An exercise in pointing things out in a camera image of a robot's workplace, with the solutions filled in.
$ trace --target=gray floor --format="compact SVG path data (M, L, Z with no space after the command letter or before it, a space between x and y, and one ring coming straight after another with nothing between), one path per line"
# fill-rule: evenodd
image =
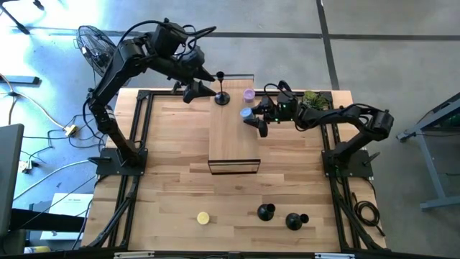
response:
M48 36L45 28L76 29L91 24L100 29L124 30L145 19L169 17L197 28L216 25L219 32L321 33L314 0L174 0L167 4L157 0L43 0L42 3L46 12L28 1L5 4L25 25L44 29L34 30L32 36L11 34L12 23L1 15L0 71L39 76L42 79L39 88L17 86L17 90L33 96L61 123L81 113L86 89L93 86L93 73L80 51L74 48L74 37ZM330 33L460 34L459 1L323 0L323 4ZM205 67L210 71L253 73L257 86L284 79L294 88L331 89L322 40L205 38L199 44L206 53ZM351 90L355 101L389 109L395 117L391 136L368 147L382 152L373 162L374 184L388 247L400 252L458 257L460 206L425 213L419 210L420 202L435 197L433 186L418 146L413 141L400 144L395 135L459 91L460 42L333 40L331 44L341 89ZM172 84L150 71L128 85L150 86ZM10 102L9 97L0 101L3 111L7 111ZM6 112L1 120L6 123ZM25 134L29 136L44 136L46 131L55 129L26 101L16 105L13 122L25 124ZM55 148L40 154L47 164L30 175L18 176L17 193L62 165L98 153L96 148L77 150L66 141L54 140ZM23 150L34 152L46 145L46 140L25 140ZM51 200L55 192L71 191L91 177L94 168L85 164L61 171L14 205L27 207L32 202ZM452 186L448 179L445 182L458 191L459 185ZM92 190L89 183L79 192Z

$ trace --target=paper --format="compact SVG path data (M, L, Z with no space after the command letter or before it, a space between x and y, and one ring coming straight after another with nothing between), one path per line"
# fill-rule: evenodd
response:
M56 203L62 199L67 194L57 193L52 198L52 204ZM62 214L79 217L85 217L86 208L88 208L88 203L93 198L93 194L71 194L53 207L51 207L49 213L53 214ZM43 231L41 240L76 240L78 237L78 232L52 232L52 231Z

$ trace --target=wooden tabletop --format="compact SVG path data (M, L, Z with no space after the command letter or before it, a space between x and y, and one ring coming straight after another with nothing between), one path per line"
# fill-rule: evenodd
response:
M131 128L138 90L119 92L115 114L125 136ZM334 106L352 103L350 91L332 91L332 96ZM258 174L213 176L207 165L210 106L207 98L190 104L179 96L154 98L146 143L149 159L137 194L129 249L339 251L331 189L323 176L319 128L298 132L291 122L271 124L268 137L258 139L262 160ZM357 130L340 124L339 132L342 140L348 140ZM83 245L94 240L113 214L119 182L120 177L109 176L97 185ZM358 200L376 204L367 182L360 178L349 182ZM256 215L263 203L276 206L271 221L263 222ZM197 223L199 212L209 213L209 224ZM309 223L298 231L289 230L285 217L291 212L308 214ZM351 245L349 223L342 215ZM119 240L123 228L124 216ZM375 227L364 228L385 247Z

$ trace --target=purple cup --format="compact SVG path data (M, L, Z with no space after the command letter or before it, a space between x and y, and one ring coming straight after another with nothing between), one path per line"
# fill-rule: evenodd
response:
M244 102L250 103L250 102L254 101L254 97L256 96L256 92L254 90L248 88L248 89L244 90L243 96L244 96Z

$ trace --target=fan grille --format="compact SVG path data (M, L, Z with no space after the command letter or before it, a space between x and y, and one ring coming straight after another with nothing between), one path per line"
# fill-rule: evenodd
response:
M77 44L91 67L97 74L103 76L114 55L115 44L94 26L78 28Z

